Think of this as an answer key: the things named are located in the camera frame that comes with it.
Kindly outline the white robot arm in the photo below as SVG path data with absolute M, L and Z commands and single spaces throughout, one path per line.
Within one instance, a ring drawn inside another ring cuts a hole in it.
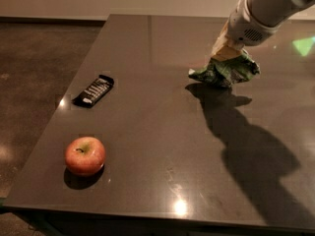
M 240 56 L 245 46 L 257 46 L 275 34 L 292 15 L 315 0 L 239 0 L 216 40 L 211 58 L 225 61 Z

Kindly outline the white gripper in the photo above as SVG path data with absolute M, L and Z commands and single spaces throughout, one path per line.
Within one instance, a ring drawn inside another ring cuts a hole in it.
M 239 0 L 220 31 L 211 58 L 226 61 L 240 56 L 243 45 L 264 42 L 286 19 L 287 0 Z

